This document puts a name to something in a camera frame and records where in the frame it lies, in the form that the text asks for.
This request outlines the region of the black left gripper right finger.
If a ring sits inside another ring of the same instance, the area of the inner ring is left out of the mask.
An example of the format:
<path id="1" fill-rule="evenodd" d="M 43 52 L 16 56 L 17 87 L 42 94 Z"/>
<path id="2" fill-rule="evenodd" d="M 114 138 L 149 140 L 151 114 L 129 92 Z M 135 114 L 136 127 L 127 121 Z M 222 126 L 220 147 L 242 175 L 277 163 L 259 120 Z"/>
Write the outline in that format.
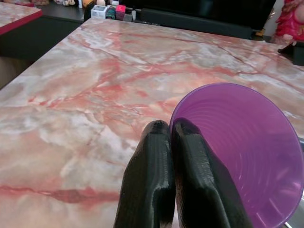
<path id="1" fill-rule="evenodd" d="M 185 118 L 173 123 L 172 155 L 181 228 L 252 227 L 228 169 Z"/>

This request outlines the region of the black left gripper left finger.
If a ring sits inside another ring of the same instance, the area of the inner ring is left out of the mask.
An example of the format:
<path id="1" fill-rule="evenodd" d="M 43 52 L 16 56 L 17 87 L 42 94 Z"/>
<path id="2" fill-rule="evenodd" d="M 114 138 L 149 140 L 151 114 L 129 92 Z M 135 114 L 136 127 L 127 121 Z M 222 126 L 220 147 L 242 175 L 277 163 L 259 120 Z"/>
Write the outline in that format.
<path id="1" fill-rule="evenodd" d="M 174 208 L 170 129 L 164 121 L 152 121 L 124 171 L 114 227 L 170 228 Z"/>

